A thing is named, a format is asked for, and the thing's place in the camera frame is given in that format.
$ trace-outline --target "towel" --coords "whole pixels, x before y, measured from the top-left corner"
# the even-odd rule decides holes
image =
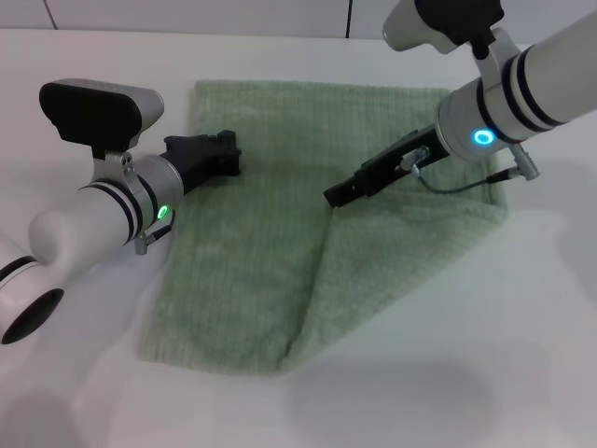
[[[463,255],[506,217],[496,186],[411,177],[341,209],[323,191],[434,120],[444,90],[200,81],[196,132],[237,133],[243,174],[186,197],[145,359],[231,375],[292,370]],[[494,173],[447,158],[437,188]]]

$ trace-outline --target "metal bracket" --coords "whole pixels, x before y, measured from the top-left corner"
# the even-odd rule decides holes
[[[135,238],[136,247],[138,244],[136,240],[142,238],[145,229],[153,222],[154,209],[149,194],[134,171],[132,155],[129,151],[106,151],[104,160],[93,159],[92,182],[106,180],[112,181],[121,188],[126,189],[139,203],[143,220],[138,223],[137,232],[139,236]]]
[[[537,166],[535,165],[535,162],[531,158],[531,155],[524,150],[521,144],[510,145],[509,148],[512,152],[512,156],[514,156],[514,161],[519,167],[519,172],[521,173],[522,177],[530,182],[531,180],[537,179],[541,175],[537,169]]]
[[[507,62],[521,53],[506,30],[497,28],[493,36],[495,42],[489,46],[489,56],[482,60],[475,58],[485,91],[502,83],[502,71]]]
[[[147,236],[146,233],[142,231],[141,234],[134,239],[135,254],[145,255],[147,253],[147,248],[153,245],[156,241],[156,237],[153,234]]]

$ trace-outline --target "black stripe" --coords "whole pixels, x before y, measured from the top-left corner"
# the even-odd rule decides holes
[[[124,215],[127,217],[127,221],[129,221],[129,238],[127,238],[128,243],[132,238],[132,233],[134,232],[134,222],[132,221],[132,213],[131,210],[129,210],[128,205],[124,201],[122,201],[122,198],[118,196],[117,193],[103,185],[90,184],[86,187],[83,187],[82,189],[98,189],[100,191],[103,191],[104,193],[109,194],[112,197],[112,199],[114,199],[118,203],[118,205],[120,205],[122,211],[124,212]]]
[[[529,89],[529,84],[526,80],[526,72],[525,72],[525,63],[526,63],[526,55],[529,53],[529,49],[527,49],[526,51],[524,51],[522,53],[522,55],[519,57],[519,66],[517,67],[516,70],[516,75],[519,81],[519,86],[521,87],[521,92],[522,92],[522,97],[524,98],[524,101],[526,101],[526,104],[531,108],[531,110],[533,111],[533,113],[535,115],[537,115],[539,117],[539,119],[541,121],[543,121],[544,123],[547,123],[549,126],[553,126],[554,128],[557,126],[562,126],[563,123],[561,121],[557,121],[553,118],[551,118],[548,114],[546,114],[543,109],[537,104],[537,101],[535,101],[535,98],[533,97],[533,94],[531,93],[531,89]]]
[[[346,38],[351,36],[351,19],[353,18],[353,0],[348,0],[348,17],[346,18]]]
[[[492,116],[489,115],[489,110],[487,110],[487,105],[485,104],[485,95],[483,94],[483,81],[479,80],[479,84],[477,84],[477,106],[479,107],[479,112],[481,114],[481,118],[485,122],[485,126],[487,126],[497,138],[502,140],[503,142],[509,143],[510,145],[516,145],[520,143],[517,140],[513,140],[502,131],[498,129],[495,125],[495,122],[492,119]]]
[[[134,240],[137,236],[139,236],[139,233],[141,233],[141,230],[143,229],[143,212],[141,211],[141,206],[139,205],[138,201],[128,189],[122,189],[116,182],[113,182],[110,179],[98,179],[96,182],[104,182],[105,184],[111,185],[115,189],[118,189],[118,191],[124,194],[127,199],[131,201],[132,208],[134,208],[134,213],[137,215],[137,232],[132,237]]]
[[[147,194],[149,195],[149,199],[151,200],[151,204],[153,205],[153,219],[151,221],[151,224],[153,225],[158,220],[158,212],[159,212],[158,198],[156,197],[156,193],[151,188],[151,186],[146,182],[146,180],[143,179],[139,175],[137,175],[137,177],[139,178],[139,182],[141,182],[141,185],[143,185],[143,188],[146,189]]]
[[[0,269],[0,282],[12,273],[14,273],[15,271],[17,271],[18,269],[22,268],[24,265],[29,263],[37,263],[37,260],[34,259],[31,255],[28,255],[26,257],[21,257],[19,259],[11,261],[4,268]]]
[[[510,77],[514,59],[515,58],[510,59],[506,63],[504,71],[502,72],[502,85],[504,86],[504,95],[506,96],[507,105],[510,107],[510,111],[522,124],[522,126],[535,133],[546,133],[547,131],[550,131],[550,129],[544,129],[530,121],[527,116],[524,115],[524,112],[522,112],[521,107],[514,97],[514,92],[512,91],[512,78]]]
[[[2,344],[15,343],[36,331],[48,320],[63,296],[62,289],[52,289],[39,296],[8,327],[2,337]]]
[[[44,2],[44,7],[46,7],[46,12],[48,13],[49,21],[52,22],[52,28],[57,30],[58,27],[56,26],[56,21],[54,20],[54,16],[52,16],[52,11],[49,10],[48,0],[43,0],[43,2]]]

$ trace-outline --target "green led light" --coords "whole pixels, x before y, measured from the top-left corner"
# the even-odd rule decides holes
[[[170,209],[168,208],[168,205],[163,205],[162,208],[158,212],[158,219],[162,219],[163,217],[168,215],[169,210]]]

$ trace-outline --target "white table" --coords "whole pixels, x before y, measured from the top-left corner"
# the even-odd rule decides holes
[[[45,82],[157,90],[166,112],[135,150],[157,153],[191,132],[200,78],[457,88],[477,76],[466,49],[336,39],[0,31],[0,61],[0,222],[25,246],[35,213],[91,176],[89,151],[38,105]],[[34,336],[0,347],[0,446],[597,446],[596,128],[591,115],[529,142],[543,176],[506,185],[501,230],[280,379],[139,361],[169,242],[144,258],[123,248]]]

